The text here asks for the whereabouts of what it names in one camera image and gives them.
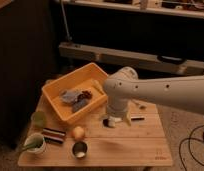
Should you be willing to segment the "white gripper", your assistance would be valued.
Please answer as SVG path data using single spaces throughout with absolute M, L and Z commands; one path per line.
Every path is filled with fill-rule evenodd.
M 121 109 L 114 109 L 110 105 L 106 107 L 106 112 L 108 118 L 121 118 L 123 122 L 125 122 L 128 126 L 131 125 L 131 121 L 129 121 L 130 116 L 128 115 L 128 107 L 125 106 Z

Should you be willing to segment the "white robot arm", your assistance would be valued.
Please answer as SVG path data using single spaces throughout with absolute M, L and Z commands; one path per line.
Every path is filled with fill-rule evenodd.
M 139 79 L 131 67 L 109 75 L 103 83 L 108 100 L 105 119 L 108 126 L 124 121 L 131 125 L 128 102 L 142 100 L 204 115 L 204 75 L 159 79 Z

